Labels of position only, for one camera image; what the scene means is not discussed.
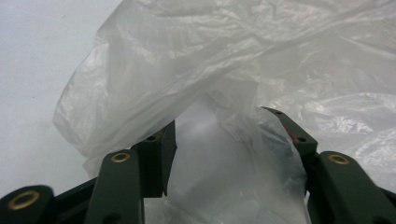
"clear plastic bag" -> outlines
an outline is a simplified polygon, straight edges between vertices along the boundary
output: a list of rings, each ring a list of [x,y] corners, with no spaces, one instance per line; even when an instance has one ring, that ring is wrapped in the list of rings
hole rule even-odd
[[[395,16],[396,3],[383,0],[124,0],[64,89],[54,123],[94,175],[108,152],[145,139],[204,97],[201,106],[213,105],[206,114],[216,120],[203,127],[193,113],[187,128],[177,124],[182,136],[197,127],[202,134],[178,137],[177,155],[191,154],[176,157],[174,191],[162,210],[147,203],[148,219],[160,209],[162,223],[305,223],[301,163],[279,122],[260,106],[284,111],[320,150],[357,158],[380,186],[396,189]],[[237,185],[221,181],[227,173],[220,172],[207,181],[233,189],[217,189],[212,201],[209,194],[190,200],[192,183],[198,191],[208,187],[210,172],[183,161],[222,165],[219,158],[197,161],[199,149],[186,149],[202,143],[212,148],[209,158],[223,155],[213,149],[221,147],[210,139],[216,135],[206,134],[211,128],[227,131],[233,138],[224,133],[221,142],[249,153],[251,161],[235,164],[251,165],[255,175],[238,174],[248,184]],[[186,170],[201,185],[176,175]]]

